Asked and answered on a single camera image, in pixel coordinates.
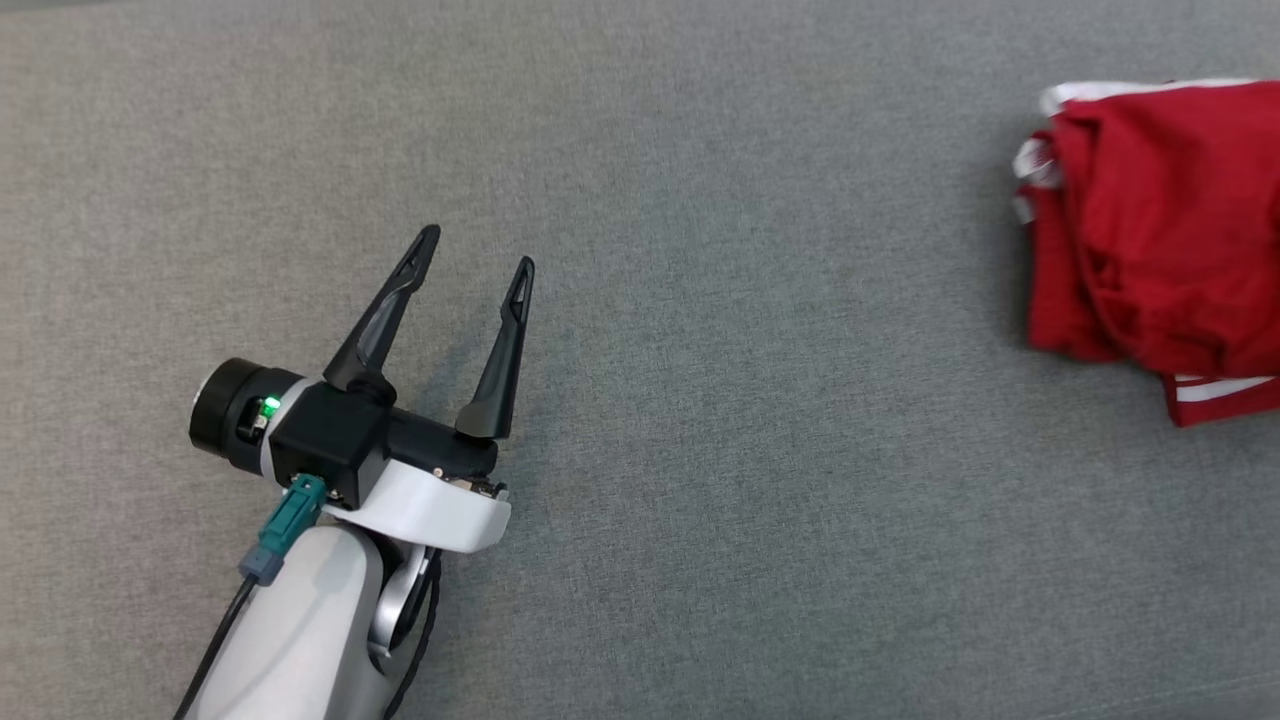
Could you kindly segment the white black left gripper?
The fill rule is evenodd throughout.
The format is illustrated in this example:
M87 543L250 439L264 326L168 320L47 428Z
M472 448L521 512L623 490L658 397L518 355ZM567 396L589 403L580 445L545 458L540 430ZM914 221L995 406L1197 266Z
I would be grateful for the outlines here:
M421 288L442 234L425 225L375 293L323 379L349 393L394 398L384 365L410 297ZM470 404L454 430L439 421L394 410L388 437L390 461L356 510L330 506L338 520L403 541L454 553L497 544L512 509L506 486L489 475L498 445L509 436L518 393L524 342L536 265L521 258L500 304L500 328Z

